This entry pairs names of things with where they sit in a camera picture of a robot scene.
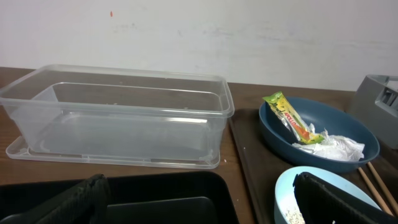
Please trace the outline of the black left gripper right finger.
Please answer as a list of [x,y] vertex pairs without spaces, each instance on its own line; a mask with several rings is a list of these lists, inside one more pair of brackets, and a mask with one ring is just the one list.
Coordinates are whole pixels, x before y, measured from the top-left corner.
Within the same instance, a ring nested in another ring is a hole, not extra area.
[[305,223],[397,224],[396,217],[309,172],[297,174],[293,186]]

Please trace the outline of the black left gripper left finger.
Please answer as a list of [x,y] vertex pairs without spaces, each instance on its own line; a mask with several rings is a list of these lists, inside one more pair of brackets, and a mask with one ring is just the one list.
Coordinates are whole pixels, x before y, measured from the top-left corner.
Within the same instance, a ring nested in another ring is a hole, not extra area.
[[1,223],[106,223],[110,199],[107,178],[96,174],[24,213],[3,218]]

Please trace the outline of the pile of cooked rice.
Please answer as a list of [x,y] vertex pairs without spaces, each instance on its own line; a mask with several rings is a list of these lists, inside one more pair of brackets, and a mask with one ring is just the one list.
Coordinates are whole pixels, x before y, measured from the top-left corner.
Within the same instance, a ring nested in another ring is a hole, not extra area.
[[285,217],[288,224],[305,224],[301,212],[297,209],[286,210]]

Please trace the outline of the light blue bowl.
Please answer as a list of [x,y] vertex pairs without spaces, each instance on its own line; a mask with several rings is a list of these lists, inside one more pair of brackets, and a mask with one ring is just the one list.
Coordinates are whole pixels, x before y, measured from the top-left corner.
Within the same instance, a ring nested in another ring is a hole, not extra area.
[[348,179],[324,169],[310,166],[298,166],[287,169],[277,179],[275,185],[274,223],[287,224],[287,220],[285,217],[286,210],[299,209],[294,196],[293,182],[295,176],[302,172],[309,172],[329,182],[335,187],[338,187],[341,190],[344,190],[345,192],[357,197],[358,199],[372,205],[373,207],[379,210],[381,209],[379,205],[368,194],[366,194]]

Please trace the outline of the white tissue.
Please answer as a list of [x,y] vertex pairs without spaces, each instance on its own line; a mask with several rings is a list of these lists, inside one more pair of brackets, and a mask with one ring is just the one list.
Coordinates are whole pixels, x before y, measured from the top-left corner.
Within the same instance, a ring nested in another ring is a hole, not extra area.
[[315,156],[335,161],[358,162],[364,159],[365,144],[344,136],[329,135],[326,129],[320,134],[323,136],[323,141],[320,143],[308,145],[293,143],[292,145]]

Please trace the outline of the dark blue plate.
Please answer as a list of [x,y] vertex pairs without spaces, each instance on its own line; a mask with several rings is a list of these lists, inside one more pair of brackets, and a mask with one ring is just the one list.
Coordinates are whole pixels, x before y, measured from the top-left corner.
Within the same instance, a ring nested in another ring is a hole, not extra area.
[[347,173],[375,159],[380,153],[379,141],[361,122],[327,104],[306,98],[288,97],[288,102],[307,124],[317,131],[326,129],[332,135],[350,138],[364,144],[364,157],[357,162],[344,162],[319,157],[293,147],[294,135],[282,124],[267,103],[259,108],[259,124],[269,150],[295,166],[312,166],[334,173]]

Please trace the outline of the green yellow snack wrapper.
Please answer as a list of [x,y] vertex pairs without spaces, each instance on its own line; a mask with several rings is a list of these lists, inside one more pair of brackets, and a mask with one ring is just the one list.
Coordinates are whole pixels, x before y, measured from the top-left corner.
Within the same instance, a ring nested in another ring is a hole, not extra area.
[[316,144],[324,140],[321,134],[310,129],[281,91],[262,99],[270,106],[284,126],[293,133],[300,144]]

